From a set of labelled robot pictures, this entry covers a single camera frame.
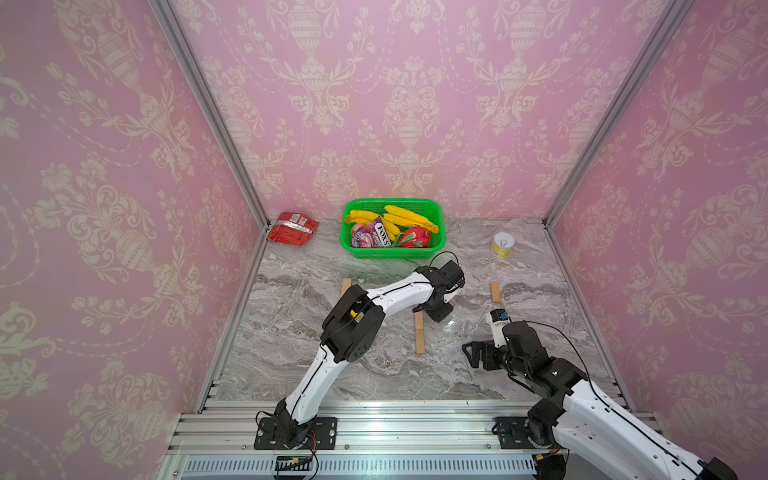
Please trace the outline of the wooden block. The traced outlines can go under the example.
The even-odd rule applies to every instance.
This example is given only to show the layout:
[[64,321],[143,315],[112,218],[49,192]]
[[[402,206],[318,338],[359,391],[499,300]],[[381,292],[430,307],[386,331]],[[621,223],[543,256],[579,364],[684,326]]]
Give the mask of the wooden block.
[[342,281],[341,295],[344,295],[346,293],[346,291],[351,287],[351,285],[352,285],[352,279],[351,278],[345,278]]

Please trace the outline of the green plastic basket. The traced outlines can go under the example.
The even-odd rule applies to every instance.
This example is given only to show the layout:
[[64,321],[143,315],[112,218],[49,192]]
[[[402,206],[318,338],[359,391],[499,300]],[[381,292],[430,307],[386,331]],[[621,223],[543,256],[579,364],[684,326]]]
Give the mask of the green plastic basket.
[[[386,205],[395,205],[428,218],[436,224],[440,232],[432,233],[429,248],[408,249],[398,248],[397,240],[392,241],[389,248],[358,249],[351,246],[351,230],[355,224],[345,224],[342,227],[339,241],[341,246],[358,259],[427,259],[437,254],[446,244],[446,227],[442,207],[435,201],[424,198],[363,198],[349,202],[343,210],[343,219],[351,210],[366,210],[384,215]],[[411,227],[398,227],[401,233]]]

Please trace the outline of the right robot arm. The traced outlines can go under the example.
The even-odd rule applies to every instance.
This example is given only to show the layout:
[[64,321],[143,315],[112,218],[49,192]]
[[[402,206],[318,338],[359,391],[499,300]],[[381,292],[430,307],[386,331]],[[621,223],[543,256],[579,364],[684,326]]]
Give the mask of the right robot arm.
[[538,396],[527,413],[529,441],[564,449],[612,479],[734,479],[717,457],[703,460],[666,439],[594,383],[586,366],[550,355],[533,322],[497,309],[486,317],[492,339],[463,344],[474,368],[503,370]]

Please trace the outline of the red dragon fruit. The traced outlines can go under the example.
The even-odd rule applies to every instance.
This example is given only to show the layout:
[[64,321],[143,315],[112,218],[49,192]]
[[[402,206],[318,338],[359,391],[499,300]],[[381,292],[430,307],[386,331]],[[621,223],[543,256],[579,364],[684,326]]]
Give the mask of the red dragon fruit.
[[428,228],[414,226],[400,234],[396,246],[408,249],[429,248],[431,240],[432,232]]

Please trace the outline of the frame post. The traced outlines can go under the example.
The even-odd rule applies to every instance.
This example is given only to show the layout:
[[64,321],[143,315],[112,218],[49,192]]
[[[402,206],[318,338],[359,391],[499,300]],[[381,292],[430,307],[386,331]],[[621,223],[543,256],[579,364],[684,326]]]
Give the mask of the frame post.
[[681,21],[693,4],[692,0],[668,1],[661,11],[648,38],[627,71],[619,89],[608,104],[583,152],[564,181],[546,216],[542,220],[547,233],[552,233],[556,222],[565,211],[573,194],[585,177],[591,163],[609,140],[623,114],[642,87],[662,51],[671,40]]
[[187,79],[191,91],[204,114],[222,153],[232,170],[246,204],[257,219],[260,228],[265,231],[270,226],[264,205],[259,198],[254,184],[245,167],[237,145],[232,137],[213,91],[205,78],[202,64],[197,59],[189,39],[184,33],[174,7],[168,0],[149,0],[158,23],[166,35],[171,49]]

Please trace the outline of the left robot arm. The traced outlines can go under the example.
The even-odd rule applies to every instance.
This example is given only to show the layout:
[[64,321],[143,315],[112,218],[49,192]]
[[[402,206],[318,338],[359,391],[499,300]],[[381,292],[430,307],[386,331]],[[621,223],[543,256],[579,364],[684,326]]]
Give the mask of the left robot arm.
[[450,300],[464,286],[464,272],[454,260],[439,268],[420,266],[407,277],[372,290],[350,286],[323,321],[312,364],[275,407],[277,444],[294,448],[303,443],[333,383],[367,353],[388,315],[410,310],[440,322],[453,311]]

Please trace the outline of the red snack bag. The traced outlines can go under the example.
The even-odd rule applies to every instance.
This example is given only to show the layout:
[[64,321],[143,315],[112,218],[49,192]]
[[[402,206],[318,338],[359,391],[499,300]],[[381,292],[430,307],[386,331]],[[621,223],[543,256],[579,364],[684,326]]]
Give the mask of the red snack bag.
[[271,227],[268,239],[294,246],[306,244],[316,233],[319,222],[295,212],[283,212]]

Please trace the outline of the right banana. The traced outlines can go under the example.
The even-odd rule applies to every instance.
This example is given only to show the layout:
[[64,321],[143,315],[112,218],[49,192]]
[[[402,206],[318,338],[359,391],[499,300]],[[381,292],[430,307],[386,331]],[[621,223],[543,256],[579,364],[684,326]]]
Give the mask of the right banana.
[[383,219],[398,227],[420,227],[431,233],[439,233],[439,227],[423,215],[395,205],[386,205]]

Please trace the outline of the left frame post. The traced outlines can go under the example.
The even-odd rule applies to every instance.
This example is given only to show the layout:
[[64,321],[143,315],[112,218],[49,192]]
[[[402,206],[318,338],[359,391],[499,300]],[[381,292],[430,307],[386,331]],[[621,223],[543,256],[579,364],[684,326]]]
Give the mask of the left frame post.
[[257,219],[260,228],[265,231],[270,226],[264,205],[259,198],[254,184],[245,167],[237,145],[232,137],[213,91],[205,78],[202,64],[197,59],[189,39],[184,33],[174,7],[168,0],[149,0],[158,23],[166,35],[171,49],[187,79],[191,91],[204,114],[222,153],[232,170],[246,204]]

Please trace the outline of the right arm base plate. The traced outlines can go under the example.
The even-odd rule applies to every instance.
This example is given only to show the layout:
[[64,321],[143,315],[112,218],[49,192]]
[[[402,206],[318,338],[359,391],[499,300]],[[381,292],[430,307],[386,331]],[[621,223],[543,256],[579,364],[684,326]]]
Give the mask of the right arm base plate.
[[552,427],[527,417],[495,417],[491,433],[502,450],[556,450]]

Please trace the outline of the left banana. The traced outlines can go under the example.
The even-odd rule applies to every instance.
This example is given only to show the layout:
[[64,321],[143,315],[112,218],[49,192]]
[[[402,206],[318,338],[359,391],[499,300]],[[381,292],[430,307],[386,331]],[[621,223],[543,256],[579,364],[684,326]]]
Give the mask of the left banana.
[[382,215],[366,210],[351,210],[345,215],[343,222],[345,224],[369,224],[374,220],[380,220],[391,241],[395,241],[401,234],[401,230],[392,222],[383,218]]

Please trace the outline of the banana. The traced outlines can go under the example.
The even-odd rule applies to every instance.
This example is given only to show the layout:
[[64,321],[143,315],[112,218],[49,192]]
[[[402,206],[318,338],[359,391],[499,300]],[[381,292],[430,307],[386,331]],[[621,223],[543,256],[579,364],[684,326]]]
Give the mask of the banana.
[[398,227],[420,227],[431,233],[439,233],[439,227],[423,215],[395,205],[386,205],[383,219]]
[[369,224],[374,220],[380,220],[391,241],[395,241],[401,234],[401,230],[392,222],[383,218],[382,215],[366,210],[351,210],[345,215],[343,222],[345,224]]

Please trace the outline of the wooden block three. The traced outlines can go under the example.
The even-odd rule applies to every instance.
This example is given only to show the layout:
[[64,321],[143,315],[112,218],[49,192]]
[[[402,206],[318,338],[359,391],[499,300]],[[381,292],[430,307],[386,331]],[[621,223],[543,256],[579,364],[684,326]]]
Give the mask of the wooden block three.
[[414,331],[415,351],[417,355],[424,355],[426,353],[425,335],[423,329],[416,329]]

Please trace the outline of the purple snack packet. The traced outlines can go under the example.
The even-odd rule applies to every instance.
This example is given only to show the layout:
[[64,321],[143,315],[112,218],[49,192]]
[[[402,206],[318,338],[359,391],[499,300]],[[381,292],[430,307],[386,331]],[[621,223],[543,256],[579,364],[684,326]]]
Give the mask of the purple snack packet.
[[352,227],[351,246],[358,249],[389,248],[392,240],[383,221],[375,218],[367,224],[360,223]]

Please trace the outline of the right frame post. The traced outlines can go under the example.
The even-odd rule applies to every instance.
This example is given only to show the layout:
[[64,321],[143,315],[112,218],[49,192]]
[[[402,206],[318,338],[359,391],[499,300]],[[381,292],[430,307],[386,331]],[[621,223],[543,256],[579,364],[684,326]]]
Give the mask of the right frame post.
[[547,233],[552,233],[556,222],[565,211],[573,194],[585,177],[591,163],[609,140],[623,114],[642,87],[662,51],[671,40],[681,21],[693,4],[692,0],[668,1],[661,11],[648,38],[627,71],[619,89],[608,104],[583,152],[564,181],[546,216],[542,220]]

